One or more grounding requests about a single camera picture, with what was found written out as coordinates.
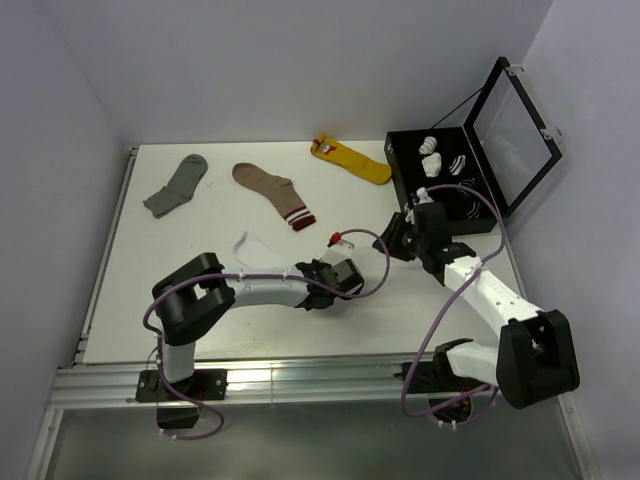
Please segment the white sock black stripes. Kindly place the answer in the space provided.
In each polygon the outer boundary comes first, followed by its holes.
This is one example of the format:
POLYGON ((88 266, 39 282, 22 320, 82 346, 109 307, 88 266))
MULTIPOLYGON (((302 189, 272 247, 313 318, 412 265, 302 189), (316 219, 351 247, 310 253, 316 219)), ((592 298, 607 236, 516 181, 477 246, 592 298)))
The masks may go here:
POLYGON ((257 236, 244 232, 233 246, 235 259, 253 270, 290 271, 294 263, 273 251, 257 236))

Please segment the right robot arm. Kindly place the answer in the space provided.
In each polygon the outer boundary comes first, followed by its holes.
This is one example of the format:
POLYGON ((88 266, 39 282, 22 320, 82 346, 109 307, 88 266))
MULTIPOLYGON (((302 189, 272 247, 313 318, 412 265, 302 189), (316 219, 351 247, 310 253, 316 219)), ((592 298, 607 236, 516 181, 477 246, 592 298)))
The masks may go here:
POLYGON ((497 387, 516 409, 576 390, 580 373, 567 317, 544 311, 514 292, 468 245, 453 241, 438 203, 395 213, 374 247, 402 261, 418 260, 440 285, 463 299, 496 334, 495 347, 470 338, 438 346, 420 362, 429 385, 442 391, 465 380, 497 387))

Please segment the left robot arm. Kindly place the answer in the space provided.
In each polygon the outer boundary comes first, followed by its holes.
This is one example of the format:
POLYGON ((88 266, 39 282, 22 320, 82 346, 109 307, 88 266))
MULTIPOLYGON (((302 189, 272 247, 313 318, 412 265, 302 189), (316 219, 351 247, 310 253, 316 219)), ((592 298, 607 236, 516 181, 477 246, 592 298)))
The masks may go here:
POLYGON ((363 287, 364 278, 348 257, 334 264, 313 259, 251 270, 226 267, 214 253, 200 254, 152 288, 162 332, 159 388, 172 399, 191 394, 196 343, 231 309, 275 305, 321 310, 363 287))

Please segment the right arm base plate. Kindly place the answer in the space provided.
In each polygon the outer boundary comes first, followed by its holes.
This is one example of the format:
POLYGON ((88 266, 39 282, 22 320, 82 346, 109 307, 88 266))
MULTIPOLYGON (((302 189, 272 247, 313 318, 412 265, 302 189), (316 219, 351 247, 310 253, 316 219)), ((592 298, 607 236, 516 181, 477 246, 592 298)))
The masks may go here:
POLYGON ((455 376, 451 368, 436 361, 420 362, 409 383, 409 394, 467 392, 483 383, 468 377, 455 376))

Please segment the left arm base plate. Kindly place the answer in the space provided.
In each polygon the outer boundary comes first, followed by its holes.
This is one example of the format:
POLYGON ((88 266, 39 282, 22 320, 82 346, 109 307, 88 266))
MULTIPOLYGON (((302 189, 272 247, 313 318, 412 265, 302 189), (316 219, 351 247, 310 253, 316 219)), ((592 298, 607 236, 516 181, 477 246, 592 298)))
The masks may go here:
MULTIPOLYGON (((225 369, 196 369, 194 374, 173 384, 173 388, 182 395, 199 401, 219 401, 225 398, 227 371, 225 369)), ((161 381, 156 370, 143 370, 140 373, 135 401, 138 403, 156 403, 178 401, 161 381)))

